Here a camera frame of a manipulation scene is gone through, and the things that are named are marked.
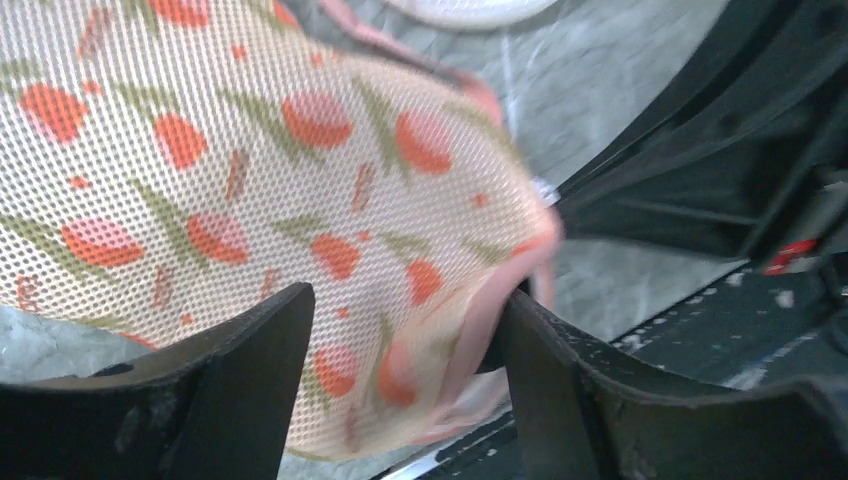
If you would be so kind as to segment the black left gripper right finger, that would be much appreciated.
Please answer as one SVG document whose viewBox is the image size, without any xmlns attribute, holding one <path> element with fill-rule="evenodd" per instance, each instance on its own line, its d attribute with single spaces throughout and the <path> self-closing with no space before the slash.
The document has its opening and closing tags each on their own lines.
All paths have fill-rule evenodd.
<svg viewBox="0 0 848 480">
<path fill-rule="evenodd" d="M 656 368 L 521 291 L 498 327 L 530 479 L 843 479 L 847 380 L 735 390 Z"/>
</svg>

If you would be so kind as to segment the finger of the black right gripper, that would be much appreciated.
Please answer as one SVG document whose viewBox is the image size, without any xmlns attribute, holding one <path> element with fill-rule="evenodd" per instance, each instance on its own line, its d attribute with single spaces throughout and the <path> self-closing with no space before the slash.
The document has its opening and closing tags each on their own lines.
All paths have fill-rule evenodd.
<svg viewBox="0 0 848 480">
<path fill-rule="evenodd" d="M 559 192 L 573 239 L 717 259 L 844 252 L 846 3 L 727 3 L 669 85 Z"/>
</svg>

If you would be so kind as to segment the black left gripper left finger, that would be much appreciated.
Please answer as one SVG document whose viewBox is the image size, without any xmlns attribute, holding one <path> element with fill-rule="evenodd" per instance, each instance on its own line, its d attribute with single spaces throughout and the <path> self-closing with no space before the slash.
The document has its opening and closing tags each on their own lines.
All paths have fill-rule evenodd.
<svg viewBox="0 0 848 480">
<path fill-rule="evenodd" d="M 3 385 L 2 477 L 275 478 L 314 308 L 296 283 L 92 376 Z"/>
</svg>

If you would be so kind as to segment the tulip print mesh laundry bag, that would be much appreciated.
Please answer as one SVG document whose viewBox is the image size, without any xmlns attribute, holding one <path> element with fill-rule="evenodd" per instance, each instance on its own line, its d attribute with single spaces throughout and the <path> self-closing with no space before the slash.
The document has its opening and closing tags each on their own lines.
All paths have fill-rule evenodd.
<svg viewBox="0 0 848 480">
<path fill-rule="evenodd" d="M 440 440 L 560 225 L 492 93 L 343 53 L 273 1 L 1 5 L 1 303 L 163 348 L 286 285 L 316 307 L 287 450 Z"/>
</svg>

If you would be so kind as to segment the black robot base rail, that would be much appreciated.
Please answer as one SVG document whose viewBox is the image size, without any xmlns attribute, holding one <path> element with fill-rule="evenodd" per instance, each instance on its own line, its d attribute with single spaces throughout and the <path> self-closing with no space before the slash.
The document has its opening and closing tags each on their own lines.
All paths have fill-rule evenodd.
<svg viewBox="0 0 848 480">
<path fill-rule="evenodd" d="M 825 322 L 845 319 L 830 274 L 765 276 L 739 268 L 612 342 L 656 368 L 749 390 L 799 376 L 842 376 L 847 358 Z M 530 479 L 511 410 L 387 472 L 390 479 Z"/>
</svg>

